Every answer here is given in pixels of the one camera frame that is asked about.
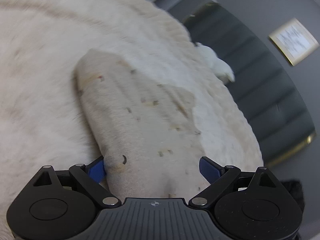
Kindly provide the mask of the beige patterned garment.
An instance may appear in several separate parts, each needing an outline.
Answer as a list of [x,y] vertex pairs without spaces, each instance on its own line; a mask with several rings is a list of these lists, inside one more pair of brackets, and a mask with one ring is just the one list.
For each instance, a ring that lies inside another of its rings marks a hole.
[[191,92],[93,49],[77,63],[76,80],[115,196],[189,200],[208,186],[199,172],[205,152]]

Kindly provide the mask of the grey padded headboard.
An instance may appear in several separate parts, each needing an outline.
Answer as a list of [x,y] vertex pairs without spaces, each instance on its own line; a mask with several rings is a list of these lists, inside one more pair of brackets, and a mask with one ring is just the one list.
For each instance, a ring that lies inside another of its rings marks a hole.
[[219,3],[183,20],[191,39],[216,52],[235,75],[227,88],[250,124],[263,161],[276,166],[313,141],[315,125],[295,84],[265,44]]

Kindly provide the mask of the white plush toy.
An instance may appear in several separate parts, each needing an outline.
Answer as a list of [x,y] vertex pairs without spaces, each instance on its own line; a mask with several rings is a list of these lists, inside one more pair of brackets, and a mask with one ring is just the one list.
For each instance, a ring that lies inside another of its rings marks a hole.
[[225,61],[218,58],[216,52],[213,51],[212,48],[205,46],[200,42],[195,43],[195,48],[201,55],[202,59],[206,62],[208,68],[225,85],[229,82],[235,81],[235,75],[231,67]]

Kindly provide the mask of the white fluffy bed blanket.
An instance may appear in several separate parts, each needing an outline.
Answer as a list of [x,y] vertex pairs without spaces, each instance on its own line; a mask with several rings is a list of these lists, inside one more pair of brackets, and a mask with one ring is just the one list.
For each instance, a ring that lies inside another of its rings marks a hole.
[[253,171],[258,142],[229,91],[177,20],[146,0],[1,0],[1,239],[6,212],[36,170],[92,161],[99,150],[76,89],[91,49],[195,96],[197,135],[222,165]]

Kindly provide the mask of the gold framed wall picture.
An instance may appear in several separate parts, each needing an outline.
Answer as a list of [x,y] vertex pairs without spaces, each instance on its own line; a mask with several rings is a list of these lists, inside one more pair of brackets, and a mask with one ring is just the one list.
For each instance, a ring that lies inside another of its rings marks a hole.
[[318,41],[296,18],[280,26],[268,37],[292,66],[319,48]]

